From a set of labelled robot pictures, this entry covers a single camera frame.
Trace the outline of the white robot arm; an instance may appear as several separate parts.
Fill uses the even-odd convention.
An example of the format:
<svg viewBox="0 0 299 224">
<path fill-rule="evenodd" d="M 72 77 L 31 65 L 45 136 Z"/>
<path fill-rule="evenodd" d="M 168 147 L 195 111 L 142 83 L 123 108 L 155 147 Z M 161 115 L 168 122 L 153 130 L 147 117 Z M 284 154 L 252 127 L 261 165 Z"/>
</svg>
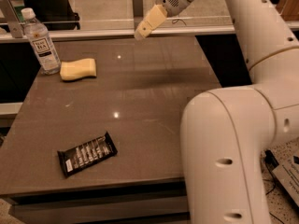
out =
<svg viewBox="0 0 299 224">
<path fill-rule="evenodd" d="M 143 39 L 194 0 L 156 0 Z M 271 224 L 261 153 L 298 135 L 299 41 L 270 0 L 225 0 L 251 82 L 186 105 L 180 148 L 192 224 Z"/>
</svg>

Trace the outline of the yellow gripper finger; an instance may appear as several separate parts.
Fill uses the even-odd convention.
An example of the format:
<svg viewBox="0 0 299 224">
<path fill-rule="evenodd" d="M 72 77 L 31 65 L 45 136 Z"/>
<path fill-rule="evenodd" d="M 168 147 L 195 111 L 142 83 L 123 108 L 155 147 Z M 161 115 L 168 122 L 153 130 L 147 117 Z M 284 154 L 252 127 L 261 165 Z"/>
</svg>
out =
<svg viewBox="0 0 299 224">
<path fill-rule="evenodd" d="M 166 21 L 167 11 L 162 5 L 154 5 L 147 16 L 138 24 L 135 29 L 134 38 L 142 40 L 148 37 L 155 29 Z"/>
</svg>

